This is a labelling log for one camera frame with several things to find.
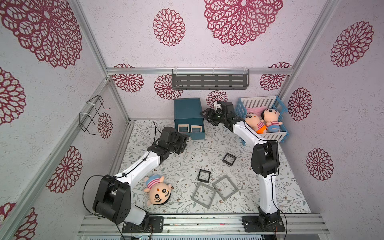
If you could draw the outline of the teal drawer cabinet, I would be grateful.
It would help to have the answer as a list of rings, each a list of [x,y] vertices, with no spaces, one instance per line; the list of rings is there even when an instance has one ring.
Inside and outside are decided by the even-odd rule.
[[[183,134],[188,135],[192,140],[204,140],[206,133],[204,119],[200,115],[200,112],[202,111],[201,100],[199,98],[174,100],[175,129],[178,131],[179,124],[189,124],[190,132]],[[191,125],[201,125],[203,127],[203,131],[201,133],[191,133]]]

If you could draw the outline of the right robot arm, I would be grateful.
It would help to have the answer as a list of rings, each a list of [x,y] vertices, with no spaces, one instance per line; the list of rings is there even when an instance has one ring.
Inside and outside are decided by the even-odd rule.
[[[257,134],[243,118],[236,115],[231,102],[218,102],[213,109],[207,108],[200,115],[213,126],[223,124],[253,147],[251,167],[258,176],[261,192],[259,223],[265,229],[281,222],[281,210],[275,202],[276,177],[280,166],[278,142],[266,140]]]

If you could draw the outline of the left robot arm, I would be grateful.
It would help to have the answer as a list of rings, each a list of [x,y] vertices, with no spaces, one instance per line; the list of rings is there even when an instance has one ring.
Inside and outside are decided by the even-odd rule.
[[[167,203],[171,197],[172,186],[165,183],[164,176],[148,174],[171,154],[182,154],[188,139],[188,135],[179,133],[175,128],[163,128],[160,137],[134,164],[114,176],[103,176],[93,203],[93,211],[116,225],[123,222],[137,226],[144,224],[148,212],[131,203],[131,190],[143,180],[144,192],[149,195],[149,206]]]

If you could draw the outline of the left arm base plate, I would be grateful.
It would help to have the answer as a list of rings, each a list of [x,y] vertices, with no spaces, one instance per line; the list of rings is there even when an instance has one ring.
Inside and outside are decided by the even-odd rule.
[[[164,217],[149,216],[145,217],[140,225],[124,222],[122,233],[138,234],[138,233],[162,233],[164,227]]]

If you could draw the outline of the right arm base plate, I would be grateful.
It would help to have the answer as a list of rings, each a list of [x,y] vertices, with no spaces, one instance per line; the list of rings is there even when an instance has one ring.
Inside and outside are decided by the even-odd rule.
[[[261,211],[257,216],[242,216],[242,223],[247,233],[286,231],[280,210],[272,214]]]

